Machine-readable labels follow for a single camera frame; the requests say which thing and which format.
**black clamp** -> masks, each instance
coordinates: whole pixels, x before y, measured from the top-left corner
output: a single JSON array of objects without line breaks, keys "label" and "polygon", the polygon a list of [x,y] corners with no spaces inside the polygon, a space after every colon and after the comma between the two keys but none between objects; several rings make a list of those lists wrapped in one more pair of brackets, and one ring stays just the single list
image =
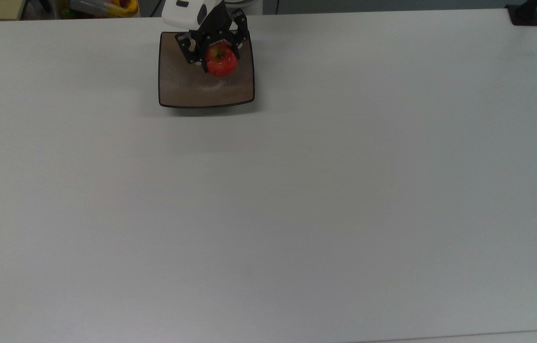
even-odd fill
[{"label": "black clamp", "polygon": [[[238,26],[234,32],[230,30],[232,22],[235,22]],[[237,9],[231,15],[228,15],[225,2],[222,1],[205,17],[198,30],[179,33],[175,35],[175,39],[188,64],[200,63],[203,66],[203,70],[207,72],[205,54],[209,46],[219,41],[227,41],[231,45],[236,59],[240,59],[239,45],[244,40],[249,39],[247,17],[241,9]]]}]

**square plate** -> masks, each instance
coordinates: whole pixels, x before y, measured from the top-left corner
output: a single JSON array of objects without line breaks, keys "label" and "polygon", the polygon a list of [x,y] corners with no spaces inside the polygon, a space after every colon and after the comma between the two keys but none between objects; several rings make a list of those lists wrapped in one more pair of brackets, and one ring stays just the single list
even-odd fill
[{"label": "square plate", "polygon": [[229,76],[216,78],[194,63],[188,64],[175,35],[162,32],[159,55],[159,103],[165,107],[208,108],[245,104],[255,98],[255,76],[251,42],[243,41],[241,58]]}]

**gray wall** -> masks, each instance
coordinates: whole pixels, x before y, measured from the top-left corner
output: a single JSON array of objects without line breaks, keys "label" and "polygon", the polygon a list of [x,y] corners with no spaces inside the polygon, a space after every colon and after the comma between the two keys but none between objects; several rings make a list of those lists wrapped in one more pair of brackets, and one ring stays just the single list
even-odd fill
[{"label": "gray wall", "polygon": [[[524,0],[279,0],[278,14],[351,11],[502,9]],[[277,0],[264,0],[264,14],[274,14]]]}]

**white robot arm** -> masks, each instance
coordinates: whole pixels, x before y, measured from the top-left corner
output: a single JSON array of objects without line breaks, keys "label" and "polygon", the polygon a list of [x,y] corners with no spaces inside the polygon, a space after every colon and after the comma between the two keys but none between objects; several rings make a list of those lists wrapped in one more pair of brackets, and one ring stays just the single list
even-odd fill
[{"label": "white robot arm", "polygon": [[[175,36],[188,63],[199,62],[205,72],[205,53],[210,45],[227,41],[236,55],[239,45],[249,39],[247,17],[241,9],[228,14],[224,0],[166,0],[162,20],[171,26],[188,30]],[[237,29],[231,31],[232,22]]]}]

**cable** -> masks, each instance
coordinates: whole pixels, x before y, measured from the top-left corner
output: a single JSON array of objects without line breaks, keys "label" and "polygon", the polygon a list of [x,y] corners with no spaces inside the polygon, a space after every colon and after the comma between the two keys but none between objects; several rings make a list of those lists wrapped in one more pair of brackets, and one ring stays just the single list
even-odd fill
[{"label": "cable", "polygon": [[156,7],[154,7],[154,10],[152,11],[152,14],[150,14],[150,18],[153,17],[153,15],[156,14],[156,11],[158,10],[160,4],[162,4],[162,0],[158,0],[157,4],[156,4]]}]

